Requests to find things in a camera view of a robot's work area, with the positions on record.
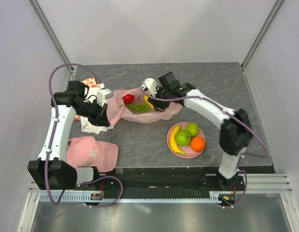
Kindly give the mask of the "yellow fake mango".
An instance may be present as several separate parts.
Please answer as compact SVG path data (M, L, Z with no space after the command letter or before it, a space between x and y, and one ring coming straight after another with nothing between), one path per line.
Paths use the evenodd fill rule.
M151 109L154 109L154 106L149 102L149 97L148 96L144 96L144 100L145 102L147 103L147 105L151 108Z

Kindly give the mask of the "pink plastic bag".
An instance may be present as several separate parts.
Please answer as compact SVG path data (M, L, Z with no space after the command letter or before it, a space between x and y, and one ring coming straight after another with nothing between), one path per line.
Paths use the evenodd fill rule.
M144 100L144 94L141 92L140 88L114 90L113 97L107 100L106 111L107 119L111 127L114 127L120 119L143 124L149 124L159 120L169 120L173 115L176 115L182 109L180 104L172 102L164 112L150 109L148 113L139 113L130 110L125 106L122 98L127 94L135 96L134 103L146 103Z

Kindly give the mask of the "yellow fake banana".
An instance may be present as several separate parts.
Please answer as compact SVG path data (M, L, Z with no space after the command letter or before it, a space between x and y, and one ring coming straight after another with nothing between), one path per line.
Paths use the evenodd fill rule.
M182 151L176 141L175 141L175 135L177 132L179 132L181 129L181 125L180 124L177 124L175 126L173 126L169 132L168 132L168 139L167 139L167 144L169 146L169 148L171 149L171 151L176 154L176 155L184 155L185 152Z

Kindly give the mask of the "red fake fruit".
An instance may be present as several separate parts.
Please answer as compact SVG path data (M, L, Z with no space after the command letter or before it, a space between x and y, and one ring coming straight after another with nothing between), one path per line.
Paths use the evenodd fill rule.
M135 96L132 94L126 94L122 97L124 104L131 104L135 100Z

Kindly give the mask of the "green fake apple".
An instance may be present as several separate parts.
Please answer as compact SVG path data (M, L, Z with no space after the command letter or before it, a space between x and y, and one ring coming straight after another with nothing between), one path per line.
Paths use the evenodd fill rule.
M175 134L174 139L177 145L187 146L190 144L192 137L190 136L189 132L180 130Z

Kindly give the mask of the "green fake pear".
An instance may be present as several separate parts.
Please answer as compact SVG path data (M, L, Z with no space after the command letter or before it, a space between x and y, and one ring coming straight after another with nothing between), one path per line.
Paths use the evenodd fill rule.
M191 137L199 134L199 126L196 123L188 123L182 130L189 132Z

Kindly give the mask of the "fake orange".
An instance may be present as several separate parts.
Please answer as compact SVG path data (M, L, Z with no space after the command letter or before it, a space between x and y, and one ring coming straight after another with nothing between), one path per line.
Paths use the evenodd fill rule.
M195 136L190 142L190 148L194 152L202 152L205 146L206 140L200 136Z

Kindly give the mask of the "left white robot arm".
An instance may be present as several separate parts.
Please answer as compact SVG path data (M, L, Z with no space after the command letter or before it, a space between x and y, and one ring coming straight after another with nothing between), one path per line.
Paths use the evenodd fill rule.
M89 86L70 81L67 90L51 94L52 114L44 146L36 160L28 163L28 171L41 190L68 190L84 183L90 190L101 184L95 168L74 168L68 164L66 150L71 126L76 115L86 117L95 126L109 126L107 100L113 92L99 85L92 101Z

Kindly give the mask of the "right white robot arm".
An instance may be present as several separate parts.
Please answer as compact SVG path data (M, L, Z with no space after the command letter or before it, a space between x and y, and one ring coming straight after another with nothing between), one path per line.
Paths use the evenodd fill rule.
M158 80L145 79L141 89L148 95L155 110L163 112L171 102L178 103L199 113L220 130L219 146L223 150L223 158L216 184L221 190L232 187L240 156L253 137L247 112L230 109L211 100L192 84L181 84L172 72Z

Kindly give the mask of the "green fake grapes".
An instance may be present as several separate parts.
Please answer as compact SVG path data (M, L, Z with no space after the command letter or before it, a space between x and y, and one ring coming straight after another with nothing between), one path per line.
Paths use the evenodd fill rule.
M151 108L146 103L131 103L127 104L126 107L130 111L134 111L137 113L149 113Z

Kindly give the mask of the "white cloth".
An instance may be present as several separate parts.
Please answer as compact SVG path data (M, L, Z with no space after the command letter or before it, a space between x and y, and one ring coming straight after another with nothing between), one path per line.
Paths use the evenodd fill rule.
M96 96L97 90L98 90L97 87L89 88L89 93L88 96L86 97L86 102L88 101L93 102L96 99L94 96ZM86 117L79 116L78 118L80 119L82 132L99 134L100 132L107 131L109 129L109 127L107 126L92 125Z

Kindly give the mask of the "floral orange cloth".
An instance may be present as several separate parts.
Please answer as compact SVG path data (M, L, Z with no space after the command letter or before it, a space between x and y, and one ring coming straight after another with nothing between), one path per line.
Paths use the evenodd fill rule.
M90 88L98 86L94 77L87 78L87 79L85 79L85 80L83 80L81 82L84 83L85 85L89 86ZM75 116L75 121L79 121L79 120L80 120L80 116L76 115Z

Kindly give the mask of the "pink baseball cap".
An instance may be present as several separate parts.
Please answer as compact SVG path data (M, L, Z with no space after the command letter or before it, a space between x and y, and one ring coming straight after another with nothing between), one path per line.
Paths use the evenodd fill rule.
M119 148L114 143L97 141L92 136L68 140L67 163L74 167L96 167L99 172L112 171L117 164Z

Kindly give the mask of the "left aluminium frame post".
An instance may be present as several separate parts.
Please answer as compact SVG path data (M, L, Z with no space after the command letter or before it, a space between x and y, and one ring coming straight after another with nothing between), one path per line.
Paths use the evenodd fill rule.
M60 56L61 60L65 63L68 64L70 63L62 45L60 44L54 30L52 29L51 24L49 23L46 14L44 13L42 7L39 4L38 0L28 0L29 4L33 8L36 16L38 17L39 21L41 22L44 30L46 31L49 39L51 40L54 48L56 49L58 55Z

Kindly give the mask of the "aluminium frame post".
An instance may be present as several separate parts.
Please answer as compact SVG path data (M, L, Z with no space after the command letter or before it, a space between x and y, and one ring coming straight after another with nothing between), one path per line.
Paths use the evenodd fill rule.
M260 46L263 38L265 37L266 33L268 32L270 26L272 25L275 17L277 16L278 12L280 11L281 7L283 6L285 0L276 0L274 5L272 6L268 16L266 17L262 27L260 28L254 42L252 43L248 53L246 54L243 62L241 63L241 69L244 72L246 67L248 66L250 60L252 59L253 55L257 51L258 47Z
M61 60L65 63L68 64L70 63L62 45L60 44L54 30L52 29L51 24L49 23L46 14L44 13L42 7L39 4L38 0L28 0L29 4L33 8L36 16L38 17L39 21L41 22L44 30L46 31L49 39L51 40L54 48L56 49L58 55L60 56Z

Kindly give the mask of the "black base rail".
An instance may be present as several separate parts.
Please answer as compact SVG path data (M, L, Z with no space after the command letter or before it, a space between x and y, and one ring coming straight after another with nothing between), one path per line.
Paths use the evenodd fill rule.
M244 177L240 174L225 180L217 167L158 167L158 168L115 168L107 173L94 169L94 179L106 177L94 184L76 186L76 190L102 190L108 196L119 193L123 186L126 197L201 196L211 191L242 191Z

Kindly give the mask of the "right aluminium frame post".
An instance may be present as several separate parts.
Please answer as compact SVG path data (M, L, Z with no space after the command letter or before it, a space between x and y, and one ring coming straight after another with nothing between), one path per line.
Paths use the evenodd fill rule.
M281 7L283 6L285 0L276 0L274 5L272 6L268 16L266 17L262 27L260 28L254 42L252 43L248 53L246 54L243 62L241 63L241 69L244 72L246 67L248 66L250 60L252 59L253 55L257 51L258 47L260 46L263 38L265 37L266 33L268 32L270 26L272 25L275 17L277 16L278 12L280 11Z

